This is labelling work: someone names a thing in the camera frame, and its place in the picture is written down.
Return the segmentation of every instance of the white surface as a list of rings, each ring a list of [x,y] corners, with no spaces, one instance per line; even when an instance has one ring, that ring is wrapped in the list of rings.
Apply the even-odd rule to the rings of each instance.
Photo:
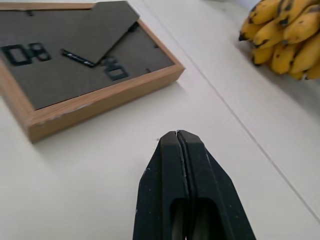
[[[0,100],[0,239],[131,239],[140,177],[177,129],[232,178],[258,240],[320,239],[319,83],[254,68],[232,2],[130,2],[185,73],[35,145]]]

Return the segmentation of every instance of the banana bunch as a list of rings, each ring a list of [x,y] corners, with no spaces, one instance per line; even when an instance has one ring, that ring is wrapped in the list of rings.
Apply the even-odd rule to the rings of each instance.
[[[261,0],[239,41],[251,41],[252,63],[299,81],[320,78],[320,0]]]

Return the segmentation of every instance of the clock face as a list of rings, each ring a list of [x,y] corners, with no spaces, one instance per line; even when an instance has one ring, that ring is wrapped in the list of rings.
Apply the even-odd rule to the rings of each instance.
[[[138,24],[117,33],[119,39],[112,35],[119,28],[107,26],[106,34],[104,11],[92,16],[108,3],[118,2],[91,10],[0,11],[0,58],[34,109],[174,64]],[[108,25],[125,25],[124,14],[116,15],[122,17]]]

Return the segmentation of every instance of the ripe banana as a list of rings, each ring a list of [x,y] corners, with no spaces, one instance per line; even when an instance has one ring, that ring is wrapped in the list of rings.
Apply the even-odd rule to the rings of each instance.
[[[239,41],[253,40],[257,32],[264,26],[264,24],[254,24],[247,18],[240,30]]]
[[[291,73],[307,70],[320,58],[320,33],[305,41],[300,52],[294,59]]]
[[[252,50],[252,62],[255,66],[261,66],[268,62],[271,59],[272,54],[274,52],[274,46],[267,47],[267,48],[254,48]]]
[[[311,5],[283,32],[285,44],[300,43],[320,29],[320,6]]]
[[[249,19],[254,24],[264,24],[271,21],[276,12],[280,0],[261,0],[250,11]]]
[[[258,49],[269,48],[283,39],[284,30],[276,23],[275,20],[264,25],[254,36],[253,43]]]
[[[310,69],[306,71],[306,79],[320,78],[320,58]]]
[[[285,74],[289,72],[296,52],[299,50],[301,43],[283,45],[279,42],[275,46],[274,54],[272,57],[272,70],[277,74]]]
[[[281,26],[287,26],[292,23],[302,11],[319,0],[281,0],[278,9],[276,22]]]
[[[304,71],[299,71],[297,73],[290,73],[290,76],[297,81],[300,81],[304,75],[305,75]]]

